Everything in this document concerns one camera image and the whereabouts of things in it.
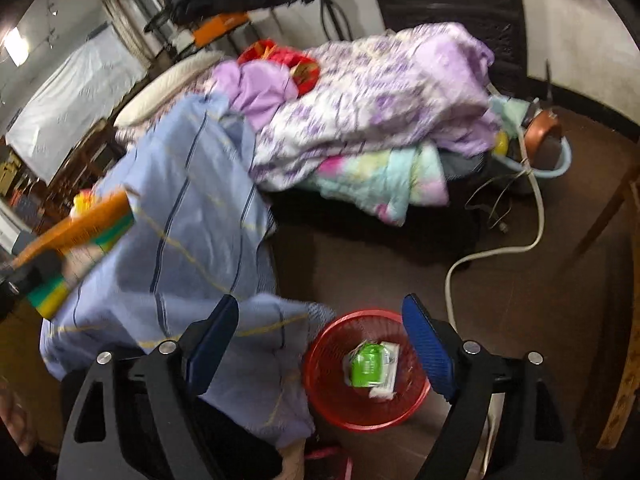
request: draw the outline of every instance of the green package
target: green package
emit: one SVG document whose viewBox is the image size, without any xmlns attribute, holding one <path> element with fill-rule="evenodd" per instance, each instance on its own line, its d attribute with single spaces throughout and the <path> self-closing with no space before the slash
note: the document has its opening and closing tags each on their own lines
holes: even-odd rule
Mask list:
<svg viewBox="0 0 640 480">
<path fill-rule="evenodd" d="M 386 367 L 384 346 L 362 343 L 352 352 L 351 385 L 355 388 L 371 388 L 385 382 Z"/>
</svg>

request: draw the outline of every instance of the pink cloth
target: pink cloth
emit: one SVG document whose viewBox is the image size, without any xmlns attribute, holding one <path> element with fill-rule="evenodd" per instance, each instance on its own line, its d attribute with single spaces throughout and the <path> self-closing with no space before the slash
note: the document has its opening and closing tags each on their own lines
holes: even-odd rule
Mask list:
<svg viewBox="0 0 640 480">
<path fill-rule="evenodd" d="M 280 105 L 298 97 L 289 68 L 271 61 L 223 61 L 211 76 L 216 82 L 212 91 L 226 95 L 256 131 L 269 124 Z"/>
</svg>

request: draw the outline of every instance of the white curtain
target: white curtain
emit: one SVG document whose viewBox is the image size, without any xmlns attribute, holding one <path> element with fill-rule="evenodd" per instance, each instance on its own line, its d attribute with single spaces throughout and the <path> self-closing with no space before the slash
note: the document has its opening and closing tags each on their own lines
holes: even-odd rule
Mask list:
<svg viewBox="0 0 640 480">
<path fill-rule="evenodd" d="M 91 126 L 109 117 L 145 74 L 108 27 L 44 82 L 7 132 L 6 143 L 49 183 Z"/>
</svg>

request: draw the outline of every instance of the metal screw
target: metal screw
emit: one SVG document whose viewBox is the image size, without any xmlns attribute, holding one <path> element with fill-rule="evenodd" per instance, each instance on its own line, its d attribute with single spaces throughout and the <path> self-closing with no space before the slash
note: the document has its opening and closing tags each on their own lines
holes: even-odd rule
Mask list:
<svg viewBox="0 0 640 480">
<path fill-rule="evenodd" d="M 471 355 L 479 354 L 481 349 L 480 345 L 475 341 L 465 341 L 465 343 L 462 345 L 462 348 L 466 353 Z"/>
<path fill-rule="evenodd" d="M 541 365 L 542 361 L 544 360 L 542 355 L 538 352 L 529 352 L 529 355 L 527 355 L 527 359 L 529 359 L 529 362 L 534 365 Z"/>
<path fill-rule="evenodd" d="M 102 352 L 100 355 L 98 355 L 98 358 L 96 359 L 96 361 L 98 361 L 99 365 L 105 365 L 109 361 L 111 361 L 112 357 L 113 356 L 111 355 L 111 352 Z"/>
<path fill-rule="evenodd" d="M 160 345 L 159 351 L 161 354 L 168 355 L 175 351 L 176 345 L 174 341 L 165 341 Z"/>
</svg>

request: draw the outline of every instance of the dark wooden door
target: dark wooden door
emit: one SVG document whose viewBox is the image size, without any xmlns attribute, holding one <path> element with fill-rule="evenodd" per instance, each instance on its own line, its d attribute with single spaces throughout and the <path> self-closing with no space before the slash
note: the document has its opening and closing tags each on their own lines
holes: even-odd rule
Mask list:
<svg viewBox="0 0 640 480">
<path fill-rule="evenodd" d="M 393 30 L 421 23 L 459 22 L 495 54 L 492 82 L 524 96 L 527 35 L 522 0 L 378 0 L 385 25 Z"/>
</svg>

